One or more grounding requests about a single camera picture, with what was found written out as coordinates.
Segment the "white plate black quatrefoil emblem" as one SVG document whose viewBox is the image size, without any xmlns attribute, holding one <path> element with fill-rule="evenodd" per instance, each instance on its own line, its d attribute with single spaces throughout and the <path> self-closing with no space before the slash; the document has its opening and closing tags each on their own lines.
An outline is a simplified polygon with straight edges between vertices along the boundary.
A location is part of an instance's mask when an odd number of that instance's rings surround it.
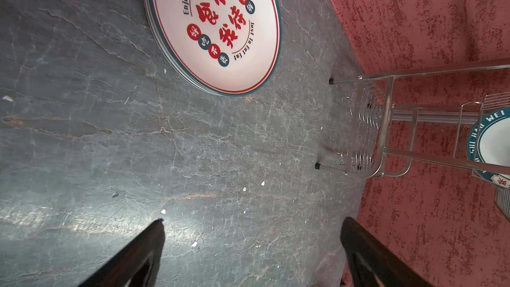
<svg viewBox="0 0 510 287">
<path fill-rule="evenodd" d="M 210 93 L 206 88 L 201 86 L 199 83 L 196 83 L 192 78 L 189 78 L 183 70 L 178 66 L 178 64 L 175 63 L 175 61 L 171 58 L 171 55 L 166 50 L 164 42 L 162 41 L 161 37 L 158 33 L 158 27 L 152 17 L 151 9 L 150 9 L 150 0 L 144 0 L 144 5 L 146 9 L 146 16 L 148 23 L 150 25 L 151 32 L 155 38 L 155 42 L 158 44 L 158 47 L 160 48 L 161 52 L 163 53 L 166 60 L 169 62 L 169 64 L 173 67 L 176 73 L 178 73 L 182 78 L 184 78 L 188 83 L 192 84 L 199 90 L 202 90 L 203 92 Z"/>
</svg>

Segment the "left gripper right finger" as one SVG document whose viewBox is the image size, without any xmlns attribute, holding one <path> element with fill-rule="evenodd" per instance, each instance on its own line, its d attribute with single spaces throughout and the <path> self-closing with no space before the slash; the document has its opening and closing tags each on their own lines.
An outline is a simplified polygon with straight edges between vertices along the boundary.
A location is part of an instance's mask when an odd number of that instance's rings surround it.
<svg viewBox="0 0 510 287">
<path fill-rule="evenodd" d="M 352 217 L 340 235 L 354 286 L 430 286 Z"/>
</svg>

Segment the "chrome wire dish rack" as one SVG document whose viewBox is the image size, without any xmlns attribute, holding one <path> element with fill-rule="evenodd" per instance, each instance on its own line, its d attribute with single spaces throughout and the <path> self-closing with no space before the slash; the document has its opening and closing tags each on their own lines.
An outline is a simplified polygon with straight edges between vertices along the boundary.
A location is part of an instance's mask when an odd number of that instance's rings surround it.
<svg viewBox="0 0 510 287">
<path fill-rule="evenodd" d="M 481 100 L 450 106 L 396 104 L 394 101 L 394 85 L 400 78 L 508 68 L 509 59 L 501 58 L 359 76 L 352 82 L 353 94 L 347 98 L 347 122 L 331 149 L 337 162 L 332 165 L 317 162 L 316 169 L 356 179 L 399 178 L 409 172 L 414 162 L 468 170 L 495 187 L 495 205 L 508 216 L 509 167 L 469 160 L 466 140 L 473 125 L 481 123 L 483 116 L 509 107 L 509 93 L 488 94 Z M 423 124 L 447 124 L 453 129 L 454 141 L 445 154 L 418 151 L 419 127 Z"/>
</svg>

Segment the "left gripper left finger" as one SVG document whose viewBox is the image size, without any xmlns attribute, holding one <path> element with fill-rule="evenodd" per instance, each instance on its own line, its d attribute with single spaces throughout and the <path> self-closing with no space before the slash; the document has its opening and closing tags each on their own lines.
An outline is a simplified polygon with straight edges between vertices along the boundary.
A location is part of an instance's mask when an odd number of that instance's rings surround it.
<svg viewBox="0 0 510 287">
<path fill-rule="evenodd" d="M 157 219 L 80 285 L 154 286 L 164 243 L 163 219 Z"/>
</svg>

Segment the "patterned plate green rim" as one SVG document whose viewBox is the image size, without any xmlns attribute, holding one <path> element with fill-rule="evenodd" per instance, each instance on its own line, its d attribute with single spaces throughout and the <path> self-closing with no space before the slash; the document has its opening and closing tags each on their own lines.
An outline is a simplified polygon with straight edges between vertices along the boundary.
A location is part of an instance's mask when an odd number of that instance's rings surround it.
<svg viewBox="0 0 510 287">
<path fill-rule="evenodd" d="M 466 155 L 471 161 L 509 167 L 509 107 L 493 111 L 473 125 Z"/>
</svg>

